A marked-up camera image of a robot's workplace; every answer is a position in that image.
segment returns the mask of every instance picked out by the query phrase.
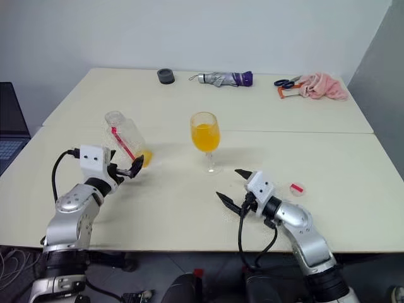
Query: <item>glass stem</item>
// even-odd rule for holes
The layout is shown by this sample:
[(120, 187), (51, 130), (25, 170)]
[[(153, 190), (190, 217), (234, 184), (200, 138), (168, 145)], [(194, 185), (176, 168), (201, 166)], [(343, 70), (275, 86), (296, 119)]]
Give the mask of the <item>glass stem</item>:
[(208, 172), (213, 172), (215, 163), (213, 161), (212, 153), (206, 153), (206, 158), (208, 159)]

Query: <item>laptop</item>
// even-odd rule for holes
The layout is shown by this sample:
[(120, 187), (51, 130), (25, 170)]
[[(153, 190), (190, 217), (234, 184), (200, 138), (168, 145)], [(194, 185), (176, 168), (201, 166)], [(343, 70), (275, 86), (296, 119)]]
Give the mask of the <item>laptop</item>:
[(13, 84), (0, 82), (0, 175), (30, 139)]

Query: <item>scissors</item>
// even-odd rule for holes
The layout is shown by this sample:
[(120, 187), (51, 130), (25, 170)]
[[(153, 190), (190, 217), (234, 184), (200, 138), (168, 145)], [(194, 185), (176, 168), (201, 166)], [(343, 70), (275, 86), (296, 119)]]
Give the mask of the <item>scissors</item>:
[(282, 86), (284, 89), (287, 90), (288, 88), (292, 88), (295, 85), (295, 82), (300, 79), (300, 77), (301, 76), (297, 76), (290, 80), (287, 80), (287, 79), (278, 80), (278, 81), (275, 81), (273, 84), (275, 86)]

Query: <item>wine glass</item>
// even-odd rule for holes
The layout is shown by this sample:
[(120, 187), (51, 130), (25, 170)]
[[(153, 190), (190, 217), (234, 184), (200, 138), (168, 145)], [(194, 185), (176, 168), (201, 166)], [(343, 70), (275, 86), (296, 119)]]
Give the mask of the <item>wine glass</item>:
[(198, 112), (191, 117), (192, 141), (202, 152), (206, 153), (208, 162), (205, 172), (217, 174), (222, 168), (213, 161), (212, 152), (216, 150), (220, 142), (219, 125), (215, 115), (210, 112)]

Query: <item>white table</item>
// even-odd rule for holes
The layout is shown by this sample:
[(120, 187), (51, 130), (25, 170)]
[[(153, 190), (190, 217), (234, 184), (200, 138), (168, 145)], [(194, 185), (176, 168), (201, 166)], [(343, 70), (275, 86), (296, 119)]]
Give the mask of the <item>white table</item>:
[(217, 88), (175, 71), (175, 82), (158, 82), (155, 70), (92, 69), (44, 122), (44, 126), (104, 128), (104, 115), (120, 110), (140, 128), (188, 128), (198, 111), (210, 111), (222, 130), (373, 133), (352, 96), (346, 101), (280, 99), (273, 82), (290, 76), (254, 75), (252, 87)]
[[(97, 217), (92, 249), (135, 251), (235, 251), (237, 217), (215, 191), (240, 203), (243, 180), (236, 168), (262, 169), (277, 196), (310, 210), (318, 230), (336, 252), (404, 251), (404, 183), (373, 134), (222, 131), (217, 159), (224, 170), (206, 176), (203, 154), (187, 127), (159, 133), (143, 128), (155, 152), (150, 168), (125, 182)], [(102, 128), (44, 126), (0, 178), (0, 243), (38, 247), (54, 214), (52, 166), (61, 152), (81, 143), (111, 145)], [(122, 164), (123, 155), (117, 152)], [(79, 162), (58, 169), (59, 194), (82, 181)], [(295, 198), (291, 182), (307, 192)], [(249, 216), (246, 250), (261, 250), (272, 231)], [(290, 250), (280, 235), (274, 251)]]

